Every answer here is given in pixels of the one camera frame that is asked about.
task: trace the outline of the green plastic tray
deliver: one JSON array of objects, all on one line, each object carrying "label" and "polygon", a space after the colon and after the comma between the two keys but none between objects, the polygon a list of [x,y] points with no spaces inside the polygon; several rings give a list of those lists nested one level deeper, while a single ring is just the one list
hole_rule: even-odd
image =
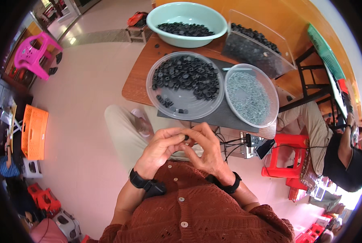
[{"label": "green plastic tray", "polygon": [[313,45],[315,46],[317,53],[327,65],[334,78],[336,80],[346,79],[343,70],[339,65],[339,62],[336,59],[335,54],[333,53],[327,42],[324,40],[323,36],[320,35],[320,33],[312,24],[309,24],[308,36],[312,41]]}]

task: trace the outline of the white button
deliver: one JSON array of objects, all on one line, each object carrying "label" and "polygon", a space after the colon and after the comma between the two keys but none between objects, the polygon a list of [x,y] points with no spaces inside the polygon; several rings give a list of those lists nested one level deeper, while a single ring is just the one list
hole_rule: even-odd
[{"label": "white button", "polygon": [[188,222],[185,221],[181,222],[181,226],[184,228],[186,228],[188,225],[189,225]]}]

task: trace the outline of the clear acrylic box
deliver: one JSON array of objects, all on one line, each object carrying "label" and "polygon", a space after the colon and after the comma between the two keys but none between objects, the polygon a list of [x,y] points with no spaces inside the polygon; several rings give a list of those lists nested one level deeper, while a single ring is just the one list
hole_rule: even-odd
[{"label": "clear acrylic box", "polygon": [[[291,70],[295,70],[295,61],[284,37],[261,22],[231,9],[229,28],[222,55],[240,63],[248,63],[260,68],[271,79],[275,79]],[[253,38],[231,29],[231,23],[252,28],[263,33],[268,41],[276,44],[281,55]]]}]

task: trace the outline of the plastic basin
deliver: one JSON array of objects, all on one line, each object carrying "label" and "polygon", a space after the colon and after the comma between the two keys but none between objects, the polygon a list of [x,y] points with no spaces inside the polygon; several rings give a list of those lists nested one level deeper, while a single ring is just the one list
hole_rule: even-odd
[{"label": "plastic basin", "polygon": [[[216,10],[198,3],[173,2],[154,8],[146,19],[148,27],[156,32],[166,43],[182,47],[196,48],[205,46],[227,32],[227,21]],[[183,22],[184,24],[204,25],[215,34],[211,36],[182,36],[175,35],[157,28],[163,23]]]},{"label": "plastic basin", "polygon": [[[151,67],[149,74],[147,75],[146,91],[151,103],[162,113],[171,118],[179,120],[194,120],[211,114],[219,107],[224,98],[224,78],[221,72],[217,74],[217,80],[219,81],[219,94],[216,99],[209,101],[197,100],[193,95],[193,90],[179,89],[178,91],[174,91],[166,87],[158,88],[157,90],[152,89],[154,71],[164,61],[177,56],[193,56],[203,60],[206,63],[212,63],[212,66],[218,69],[218,67],[205,56],[190,51],[173,52],[169,55],[163,56]],[[187,109],[188,114],[180,114],[177,111],[174,112],[170,108],[164,107],[156,98],[157,95],[161,95],[164,99],[169,98],[172,102],[174,102],[174,107],[177,109]]]},{"label": "plastic basin", "polygon": [[[263,122],[260,124],[254,124],[247,119],[247,117],[243,117],[239,112],[235,109],[233,100],[231,100],[229,91],[228,91],[228,79],[231,77],[233,73],[236,72],[246,72],[252,76],[255,76],[255,81],[258,82],[263,86],[263,89],[266,91],[267,97],[270,100],[270,109],[269,113],[266,115]],[[279,101],[278,101],[278,94],[276,88],[274,87],[273,83],[271,82],[270,78],[259,68],[256,66],[252,66],[250,64],[237,64],[232,66],[230,70],[227,71],[226,76],[224,78],[224,89],[226,93],[226,99],[228,105],[230,106],[232,112],[242,121],[245,123],[257,127],[257,128],[265,128],[271,125],[276,119],[279,110]],[[247,96],[252,96],[255,94],[255,90],[251,90],[250,87],[241,87],[237,89],[237,96],[243,96],[246,98]]]}]

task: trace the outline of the brown knit cardigan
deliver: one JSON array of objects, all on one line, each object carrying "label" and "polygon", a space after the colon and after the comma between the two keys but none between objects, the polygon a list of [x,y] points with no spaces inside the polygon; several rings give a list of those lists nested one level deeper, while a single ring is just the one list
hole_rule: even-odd
[{"label": "brown knit cardigan", "polygon": [[244,211],[191,163],[168,161],[155,179],[165,183],[164,196],[144,200],[130,221],[87,242],[295,242],[293,226],[269,205]]}]

